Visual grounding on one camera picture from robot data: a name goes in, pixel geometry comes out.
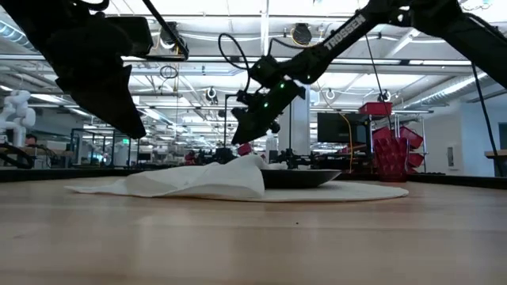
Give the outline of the white round plate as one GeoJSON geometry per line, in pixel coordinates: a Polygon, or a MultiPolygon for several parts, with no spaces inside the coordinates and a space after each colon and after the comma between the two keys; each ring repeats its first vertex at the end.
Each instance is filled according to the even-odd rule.
{"type": "Polygon", "coordinates": [[[260,197],[206,194],[198,195],[198,198],[259,203],[331,203],[388,200],[406,197],[408,194],[404,188],[337,180],[321,184],[317,188],[268,189],[260,197]]]}

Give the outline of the grey ribbed ceiling duct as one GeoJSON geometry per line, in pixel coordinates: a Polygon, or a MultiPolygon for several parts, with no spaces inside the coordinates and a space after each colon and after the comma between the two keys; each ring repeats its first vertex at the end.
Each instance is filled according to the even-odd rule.
{"type": "Polygon", "coordinates": [[[18,44],[30,51],[37,52],[37,49],[29,41],[28,37],[19,29],[0,20],[0,37],[12,43],[18,44]]]}

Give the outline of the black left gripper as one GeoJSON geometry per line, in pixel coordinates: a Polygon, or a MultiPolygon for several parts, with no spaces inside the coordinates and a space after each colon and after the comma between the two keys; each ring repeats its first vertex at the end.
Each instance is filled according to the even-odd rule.
{"type": "Polygon", "coordinates": [[[146,130],[128,89],[132,67],[103,71],[116,68],[131,50],[126,32],[105,19],[59,30],[47,40],[47,59],[59,76],[59,88],[81,108],[140,139],[146,130]]]}

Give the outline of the wooden side desk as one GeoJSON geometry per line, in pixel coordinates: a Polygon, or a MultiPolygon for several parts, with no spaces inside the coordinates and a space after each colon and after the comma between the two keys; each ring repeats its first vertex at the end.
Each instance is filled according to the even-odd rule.
{"type": "Polygon", "coordinates": [[[507,150],[487,151],[485,156],[493,161],[496,177],[507,177],[507,150]]]}

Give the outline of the long ceiling light rail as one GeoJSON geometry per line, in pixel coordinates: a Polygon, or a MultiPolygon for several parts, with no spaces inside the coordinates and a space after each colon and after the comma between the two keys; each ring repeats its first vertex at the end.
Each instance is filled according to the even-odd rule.
{"type": "MultiPolygon", "coordinates": [[[[32,54],[0,54],[0,60],[11,61],[45,61],[42,55],[32,54]]],[[[190,56],[187,63],[225,63],[222,56],[190,56]]],[[[428,66],[428,67],[470,67],[469,60],[436,60],[436,59],[361,59],[336,58],[333,65],[375,65],[380,66],[428,66]]]]}

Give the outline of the white square pillar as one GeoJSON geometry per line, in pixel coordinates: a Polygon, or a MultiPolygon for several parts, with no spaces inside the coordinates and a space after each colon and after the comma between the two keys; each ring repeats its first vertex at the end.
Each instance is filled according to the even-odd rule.
{"type": "Polygon", "coordinates": [[[310,86],[303,85],[305,99],[297,96],[278,119],[278,148],[295,154],[310,153],[310,86]]]}

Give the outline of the black robot station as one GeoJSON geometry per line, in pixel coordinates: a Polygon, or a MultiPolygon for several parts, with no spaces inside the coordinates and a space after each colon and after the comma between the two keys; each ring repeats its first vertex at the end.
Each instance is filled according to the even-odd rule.
{"type": "Polygon", "coordinates": [[[277,163],[285,162],[288,169],[298,169],[300,165],[309,166],[311,169],[317,163],[317,159],[313,153],[309,155],[295,154],[292,148],[282,150],[276,158],[277,163]]]}
{"type": "Polygon", "coordinates": [[[213,155],[214,161],[219,164],[227,164],[232,160],[236,159],[237,156],[233,153],[233,150],[228,147],[221,147],[215,149],[215,154],[213,155]]]}

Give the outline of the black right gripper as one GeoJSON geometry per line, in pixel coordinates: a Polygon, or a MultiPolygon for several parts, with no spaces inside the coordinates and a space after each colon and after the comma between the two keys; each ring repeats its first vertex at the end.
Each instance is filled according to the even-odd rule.
{"type": "Polygon", "coordinates": [[[250,68],[249,76],[268,89],[267,93],[240,91],[237,101],[246,108],[233,108],[231,114],[238,121],[232,143],[248,143],[264,136],[284,109],[297,97],[305,99],[305,89],[286,79],[280,64],[271,56],[263,55],[250,68]]]}

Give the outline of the blue and beige floral plate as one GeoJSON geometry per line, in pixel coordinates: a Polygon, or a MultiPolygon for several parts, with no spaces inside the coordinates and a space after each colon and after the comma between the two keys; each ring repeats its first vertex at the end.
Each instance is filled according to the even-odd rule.
{"type": "Polygon", "coordinates": [[[341,174],[336,169],[262,169],[266,189],[316,188],[341,174]]]}

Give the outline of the white cloth napkin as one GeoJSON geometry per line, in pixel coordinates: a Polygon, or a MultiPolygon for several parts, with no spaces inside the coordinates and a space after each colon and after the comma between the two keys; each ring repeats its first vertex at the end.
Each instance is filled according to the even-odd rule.
{"type": "Polygon", "coordinates": [[[144,171],[102,186],[70,186],[86,194],[119,196],[215,196],[256,199],[265,193],[264,170],[286,170],[284,163],[268,164],[258,155],[246,155],[226,164],[188,165],[144,171]]]}

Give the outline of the black monitor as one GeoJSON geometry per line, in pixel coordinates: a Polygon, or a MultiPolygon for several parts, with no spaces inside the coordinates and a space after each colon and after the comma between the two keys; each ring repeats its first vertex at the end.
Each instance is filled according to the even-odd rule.
{"type": "Polygon", "coordinates": [[[319,143],[365,144],[369,141],[368,117],[361,114],[324,113],[317,115],[319,143]]]}

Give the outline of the round silver ceiling duct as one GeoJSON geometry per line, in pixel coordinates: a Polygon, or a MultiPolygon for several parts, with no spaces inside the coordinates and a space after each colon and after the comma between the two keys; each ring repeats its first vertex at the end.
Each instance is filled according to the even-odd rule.
{"type": "Polygon", "coordinates": [[[452,78],[440,85],[428,89],[421,94],[399,104],[400,109],[418,108],[439,102],[447,102],[476,90],[475,76],[461,76],[452,78]]]}

